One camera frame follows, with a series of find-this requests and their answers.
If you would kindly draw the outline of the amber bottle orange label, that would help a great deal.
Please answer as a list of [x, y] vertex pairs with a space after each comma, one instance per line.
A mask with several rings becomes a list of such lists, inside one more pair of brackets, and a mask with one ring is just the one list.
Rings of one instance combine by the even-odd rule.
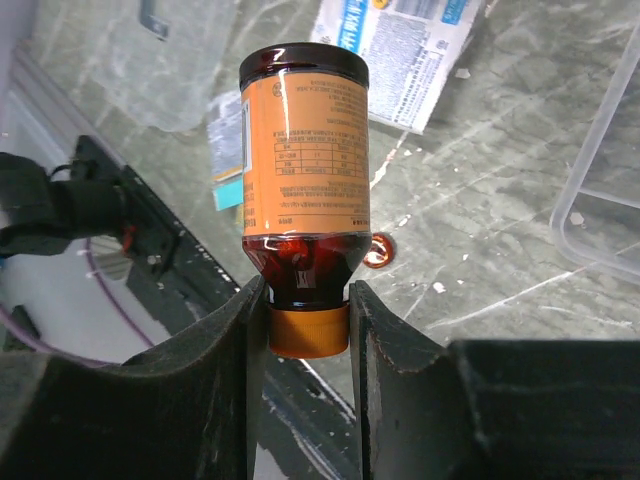
[[368, 252], [369, 70], [337, 46], [294, 42], [239, 68], [242, 247], [270, 293], [269, 345], [281, 356], [344, 352], [344, 289]]

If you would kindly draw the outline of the white gauze packet blue print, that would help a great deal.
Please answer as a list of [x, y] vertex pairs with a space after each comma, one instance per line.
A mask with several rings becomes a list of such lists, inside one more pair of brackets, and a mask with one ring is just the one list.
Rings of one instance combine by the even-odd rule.
[[311, 40], [364, 59], [371, 119], [420, 134], [486, 6], [473, 0], [323, 1]]

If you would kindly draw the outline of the clear plastic storage box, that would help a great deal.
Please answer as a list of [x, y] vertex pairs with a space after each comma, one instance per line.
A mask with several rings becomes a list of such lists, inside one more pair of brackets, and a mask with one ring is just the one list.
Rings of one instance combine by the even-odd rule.
[[629, 38], [550, 218], [567, 259], [639, 282], [639, 29]]

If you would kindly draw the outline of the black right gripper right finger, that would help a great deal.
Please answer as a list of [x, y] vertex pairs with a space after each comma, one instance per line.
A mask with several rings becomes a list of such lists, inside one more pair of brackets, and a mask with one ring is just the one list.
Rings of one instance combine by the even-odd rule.
[[639, 345], [441, 346], [362, 281], [349, 289], [364, 479], [635, 479]]

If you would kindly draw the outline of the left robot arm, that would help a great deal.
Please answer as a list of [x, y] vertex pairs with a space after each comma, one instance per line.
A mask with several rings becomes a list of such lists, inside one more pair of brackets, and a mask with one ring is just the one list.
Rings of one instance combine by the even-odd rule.
[[54, 180], [37, 162], [1, 154], [1, 257], [53, 256], [76, 239], [119, 235], [124, 191], [113, 182]]

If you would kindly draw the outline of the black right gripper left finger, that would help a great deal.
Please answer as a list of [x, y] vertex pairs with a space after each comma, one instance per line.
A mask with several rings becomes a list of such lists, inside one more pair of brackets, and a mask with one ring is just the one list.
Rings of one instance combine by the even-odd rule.
[[266, 358], [265, 283], [121, 365], [1, 358], [5, 479], [249, 479]]

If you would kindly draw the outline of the teal bandage packet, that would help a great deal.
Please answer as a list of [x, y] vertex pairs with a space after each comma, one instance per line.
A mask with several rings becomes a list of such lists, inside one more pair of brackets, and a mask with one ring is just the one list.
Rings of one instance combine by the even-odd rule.
[[244, 202], [243, 179], [241, 176], [216, 183], [213, 187], [213, 198], [217, 211], [237, 207]]

